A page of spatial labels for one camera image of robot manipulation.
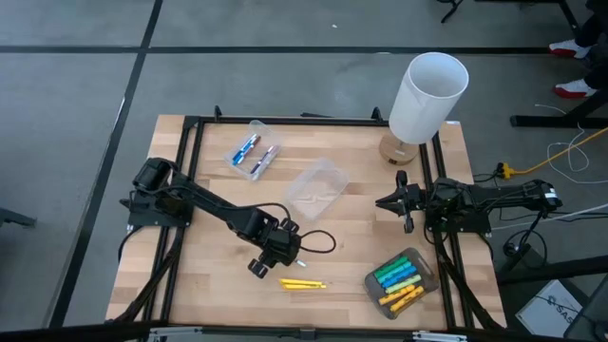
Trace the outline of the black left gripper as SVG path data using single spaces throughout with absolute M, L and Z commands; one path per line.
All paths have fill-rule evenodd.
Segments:
M 281 222 L 267 220 L 249 241 L 261 250 L 258 258 L 248 264 L 248 270 L 263 278 L 277 263 L 290 266 L 296 259 L 301 245 L 301 236 L 297 233 L 299 225 L 289 218 Z

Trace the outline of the office chair base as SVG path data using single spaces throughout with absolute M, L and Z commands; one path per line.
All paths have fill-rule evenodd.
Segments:
M 441 24 L 444 24 L 457 11 L 457 9 L 460 7 L 460 5 L 462 4 L 462 2 L 464 0 L 436 0 L 436 1 L 439 3 L 442 3 L 442 4 L 450 5 L 450 10 L 443 16 L 443 18 L 440 21 Z

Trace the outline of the orange highlighter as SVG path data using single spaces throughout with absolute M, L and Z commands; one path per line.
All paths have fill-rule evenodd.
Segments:
M 389 309 L 394 312 L 400 312 L 404 310 L 407 305 L 414 301 L 415 298 L 422 295 L 425 292 L 425 289 L 422 286 L 413 287 L 410 291 L 406 292 L 404 295 L 400 295 L 396 302 L 394 302 Z

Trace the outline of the purple thin whiteboard marker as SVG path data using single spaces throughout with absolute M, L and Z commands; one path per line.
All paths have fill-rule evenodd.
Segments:
M 266 161 L 266 159 L 272 154 L 274 150 L 274 146 L 269 147 L 269 149 L 265 152 L 265 154 L 261 157 L 259 161 L 256 162 L 254 167 L 252 168 L 250 174 L 254 175 L 258 168 Z

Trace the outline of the white shade wooden base lamp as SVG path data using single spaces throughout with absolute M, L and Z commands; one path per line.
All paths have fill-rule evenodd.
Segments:
M 427 52 L 414 57 L 402 78 L 389 113 L 389 133 L 379 143 L 387 162 L 404 165 L 419 154 L 458 103 L 469 73 L 457 58 Z

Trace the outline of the teal highlighter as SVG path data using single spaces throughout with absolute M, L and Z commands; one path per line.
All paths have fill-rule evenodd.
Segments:
M 378 278 L 378 282 L 379 283 L 384 283 L 386 281 L 388 281 L 389 279 L 391 279 L 392 277 L 400 274 L 401 272 L 405 271 L 407 268 L 409 268 L 411 266 L 411 263 L 405 262 L 397 267 L 395 267 L 394 269 L 390 270 L 389 272 L 387 272 L 386 274 L 380 276 Z

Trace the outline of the blue highlighter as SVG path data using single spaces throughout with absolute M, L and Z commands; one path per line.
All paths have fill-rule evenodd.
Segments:
M 405 279 L 407 279 L 412 274 L 415 274 L 416 272 L 417 272 L 417 269 L 415 266 L 409 266 L 409 267 L 407 267 L 407 269 L 404 269 L 403 271 L 396 273 L 392 277 L 385 280 L 382 283 L 382 287 L 387 289 L 388 287 L 390 287 L 396 283 L 404 281 Z

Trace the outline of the black desk foot bar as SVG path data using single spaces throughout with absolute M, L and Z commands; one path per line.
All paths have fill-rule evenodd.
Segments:
M 608 274 L 608 256 L 595 256 L 549 264 L 539 270 L 521 269 L 499 274 L 499 285 Z

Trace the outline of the black crossbar with silver brackets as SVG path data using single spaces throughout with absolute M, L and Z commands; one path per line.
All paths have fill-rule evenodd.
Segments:
M 591 342 L 580 339 L 529 335 L 509 331 L 452 328 L 446 331 L 367 330 L 329 328 L 273 328 L 168 325 L 163 321 L 117 322 L 103 324 L 0 332 L 0 342 L 125 342 L 161 338 L 178 334 L 235 334 L 289 337 L 302 341 L 318 338 L 387 338 L 404 342 Z

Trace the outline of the dark green highlighter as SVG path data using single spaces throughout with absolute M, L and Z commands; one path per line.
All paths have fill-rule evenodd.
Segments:
M 406 256 L 399 256 L 392 263 L 390 263 L 388 265 L 385 265 L 381 269 L 375 271 L 373 274 L 374 274 L 374 276 L 376 277 L 377 280 L 380 280 L 380 278 L 382 276 L 388 274 L 393 269 L 398 268 L 398 267 L 400 267 L 403 264 L 406 264 L 408 261 L 409 261 L 409 259 Z

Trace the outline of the grey plastic tray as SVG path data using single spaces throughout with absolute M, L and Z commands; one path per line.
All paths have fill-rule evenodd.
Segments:
M 397 313 L 394 313 L 390 310 L 390 306 L 394 302 L 396 302 L 397 299 L 394 301 L 391 301 L 390 303 L 388 303 L 386 305 L 378 304 L 378 299 L 385 295 L 388 295 L 388 294 L 385 292 L 385 288 L 382 287 L 382 283 L 378 282 L 378 280 L 376 279 L 376 277 L 374 276 L 373 273 L 375 271 L 381 269 L 385 265 L 392 263 L 396 258 L 398 258 L 400 256 L 407 257 L 408 261 L 411 263 L 411 266 L 415 266 L 417 269 L 417 272 L 415 274 L 412 274 L 409 277 L 416 276 L 416 275 L 420 275 L 422 277 L 421 281 L 416 282 L 413 285 L 415 285 L 416 287 L 422 286 L 425 289 L 425 292 L 423 294 L 421 294 L 420 296 L 418 296 L 417 298 L 415 298 L 414 301 L 411 302 L 409 305 L 407 305 L 407 307 L 405 309 L 408 309 L 416 301 L 420 300 L 425 295 L 428 295 L 439 288 L 439 282 L 437 280 L 437 276 L 431 271 L 427 262 L 423 259 L 422 255 L 415 248 L 407 248 L 407 249 L 401 251 L 400 253 L 398 253 L 397 255 L 393 256 L 392 258 L 390 258 L 385 263 L 376 267 L 374 270 L 370 271 L 369 273 L 367 273 L 365 275 L 364 288 L 366 290 L 368 297 L 370 298 L 372 304 L 376 307 L 376 309 L 384 317 L 386 317 L 387 319 L 390 319 L 390 320 L 395 320 L 405 309 L 400 312 L 397 312 Z

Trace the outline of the white cardboard box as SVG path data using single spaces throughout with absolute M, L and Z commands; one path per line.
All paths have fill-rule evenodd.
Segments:
M 582 310 L 582 305 L 559 280 L 544 285 L 515 313 L 532 334 L 564 337 Z

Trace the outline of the light green Sharpie highlighter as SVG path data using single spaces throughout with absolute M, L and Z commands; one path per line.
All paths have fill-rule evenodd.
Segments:
M 394 292 L 397 292 L 401 289 L 406 288 L 409 285 L 415 284 L 416 282 L 419 282 L 422 280 L 422 277 L 420 275 L 414 275 L 412 277 L 409 277 L 408 279 L 395 283 L 391 286 L 389 286 L 388 288 L 385 289 L 385 292 L 387 294 L 392 294 Z

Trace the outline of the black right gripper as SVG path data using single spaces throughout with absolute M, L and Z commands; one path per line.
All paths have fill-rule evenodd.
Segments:
M 408 184 L 408 175 L 403 170 L 397 172 L 395 182 L 396 191 L 377 199 L 375 203 L 378 208 L 397 213 L 398 217 L 402 217 L 405 233 L 411 234 L 414 230 L 411 212 L 420 211 L 426 207 L 427 191 L 421 189 L 417 183 Z

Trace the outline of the black furniture foot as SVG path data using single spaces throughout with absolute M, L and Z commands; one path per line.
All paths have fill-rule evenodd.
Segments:
M 14 223 L 25 228 L 33 228 L 36 224 L 36 219 L 0 207 L 0 227 L 4 223 Z

